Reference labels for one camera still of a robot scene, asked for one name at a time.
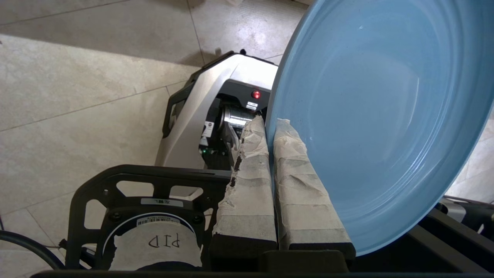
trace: metal cylinder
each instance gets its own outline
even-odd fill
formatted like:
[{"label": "metal cylinder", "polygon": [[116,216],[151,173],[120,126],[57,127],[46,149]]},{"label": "metal cylinder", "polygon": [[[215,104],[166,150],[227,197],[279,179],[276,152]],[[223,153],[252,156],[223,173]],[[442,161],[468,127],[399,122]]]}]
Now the metal cylinder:
[{"label": "metal cylinder", "polygon": [[223,126],[223,122],[228,122],[233,128],[243,129],[246,123],[252,121],[254,117],[255,113],[253,112],[233,106],[225,106],[220,127]]}]

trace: sticker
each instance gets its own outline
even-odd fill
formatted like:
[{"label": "sticker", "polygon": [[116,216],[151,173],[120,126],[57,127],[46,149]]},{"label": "sticker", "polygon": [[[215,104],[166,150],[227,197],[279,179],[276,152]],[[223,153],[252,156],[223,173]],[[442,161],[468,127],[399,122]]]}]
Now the sticker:
[{"label": "sticker", "polygon": [[168,200],[168,199],[155,199],[155,198],[142,198],[141,205],[163,205],[163,206],[174,206],[174,207],[184,207],[184,202],[178,200]]},{"label": "sticker", "polygon": [[142,225],[142,224],[147,224],[147,223],[153,223],[153,222],[175,222],[175,223],[180,223],[180,220],[168,217],[168,216],[149,216],[149,217],[144,217],[144,218],[139,218],[137,219],[137,224],[136,226]]},{"label": "sticker", "polygon": [[213,122],[205,121],[204,122],[204,125],[206,126],[206,128],[204,129],[202,136],[205,136],[205,137],[208,137],[209,138],[209,137],[211,137],[211,133],[213,132],[214,123]]},{"label": "sticker", "polygon": [[94,256],[94,255],[96,255],[96,252],[95,252],[94,250],[92,250],[92,249],[89,249],[89,248],[88,248],[88,249],[86,249],[86,252],[87,252],[88,254],[90,254],[90,255],[93,255],[93,256]]},{"label": "sticker", "polygon": [[199,141],[199,145],[203,145],[203,146],[206,146],[206,147],[207,147],[207,146],[209,146],[209,145],[207,144],[207,138],[206,138],[206,137],[204,137],[204,136],[203,136],[203,137],[201,137],[201,140]]}]

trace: black mount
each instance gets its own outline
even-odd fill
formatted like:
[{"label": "black mount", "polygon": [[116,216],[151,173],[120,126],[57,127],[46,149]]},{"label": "black mount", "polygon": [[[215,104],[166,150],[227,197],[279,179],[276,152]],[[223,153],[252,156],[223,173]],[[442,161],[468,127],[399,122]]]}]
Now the black mount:
[{"label": "black mount", "polygon": [[[211,242],[212,227],[216,223],[218,202],[224,197],[230,175],[230,171],[137,165],[120,165],[103,171],[79,187],[72,198],[65,257],[67,269],[79,269],[82,246],[88,243],[98,244],[95,269],[108,269],[115,251],[113,237],[108,241],[104,254],[102,249],[110,232],[136,215],[159,212],[164,209],[190,223],[196,232],[198,244],[204,244],[204,250],[208,250],[207,245]],[[141,199],[144,196],[126,197],[117,188],[117,183],[120,181],[152,184],[154,186],[152,198],[156,199],[169,199],[170,190],[175,185],[200,187],[203,193],[192,202],[183,201],[184,207],[141,205]],[[85,228],[84,218],[86,204],[93,199],[103,204],[107,212],[102,228],[90,230]],[[209,208],[213,209],[213,213],[208,229],[204,231],[203,212]],[[202,260],[206,269],[207,256],[208,253],[203,252]]]}]

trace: black cable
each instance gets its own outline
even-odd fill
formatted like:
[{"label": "black cable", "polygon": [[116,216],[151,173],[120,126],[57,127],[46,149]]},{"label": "black cable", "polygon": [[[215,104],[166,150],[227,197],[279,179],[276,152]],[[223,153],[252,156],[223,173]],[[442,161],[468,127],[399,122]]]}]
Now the black cable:
[{"label": "black cable", "polygon": [[0,231],[0,240],[8,241],[22,246],[29,251],[34,252],[42,258],[53,269],[65,269],[64,264],[46,247],[21,234],[7,231]]},{"label": "black cable", "polygon": [[[5,227],[3,226],[3,222],[1,220],[1,217],[0,217],[0,230],[2,230],[2,231],[5,230]],[[49,246],[49,245],[43,245],[43,246],[46,248],[57,248],[57,249],[61,248],[60,246]]]}]

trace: black plastic frame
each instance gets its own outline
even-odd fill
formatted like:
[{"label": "black plastic frame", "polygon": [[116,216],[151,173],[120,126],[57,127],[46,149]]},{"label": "black plastic frame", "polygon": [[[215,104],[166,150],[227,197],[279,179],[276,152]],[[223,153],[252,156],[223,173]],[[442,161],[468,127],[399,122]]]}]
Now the black plastic frame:
[{"label": "black plastic frame", "polygon": [[[203,212],[209,208],[213,209],[209,229],[204,232],[202,242],[207,244],[211,241],[212,227],[216,223],[216,211],[218,202],[225,194],[225,188],[230,181],[230,171],[200,170],[165,168],[155,166],[120,165],[109,168],[94,178],[83,184],[74,194],[70,206],[69,232],[67,239],[67,254],[65,265],[67,269],[78,269],[82,246],[87,243],[98,243],[105,237],[102,229],[90,230],[84,226],[85,209],[88,201],[98,200],[108,208],[108,212],[115,212],[118,209],[129,209],[129,207],[143,207],[153,210],[153,205],[140,205],[141,197],[126,197],[117,188],[120,181],[132,181],[150,183],[154,186],[153,198],[169,199],[170,190],[175,185],[200,187],[203,189],[202,195],[192,202],[192,206],[187,215],[194,217],[196,213]],[[184,209],[166,207],[167,211],[184,215]],[[102,246],[98,245],[96,261],[101,260]]]},{"label": "black plastic frame", "polygon": [[214,67],[215,65],[221,63],[222,61],[230,58],[233,55],[244,55],[244,56],[251,57],[251,58],[254,58],[256,60],[263,61],[265,63],[274,65],[273,62],[266,61],[266,60],[258,58],[258,57],[246,55],[245,50],[243,50],[243,49],[240,51],[240,53],[235,53],[233,51],[229,51],[229,52],[221,55],[220,57],[218,57],[216,60],[207,63],[200,70],[193,73],[190,76],[189,80],[187,80],[187,82],[185,83],[185,86],[182,89],[180,89],[179,91],[173,93],[170,96],[170,98],[168,99],[168,104],[166,105],[165,120],[163,122],[163,138],[168,137],[168,135],[170,134],[170,131],[171,131],[171,129],[169,128],[171,108],[175,104],[177,104],[183,100],[185,100],[185,101],[187,100],[187,98],[189,97],[190,92],[192,90],[192,87],[194,86],[194,83],[196,82],[199,75],[201,75],[204,71],[206,71],[206,70]]},{"label": "black plastic frame", "polygon": [[494,272],[494,242],[453,218],[432,209],[420,225],[470,260]]}]

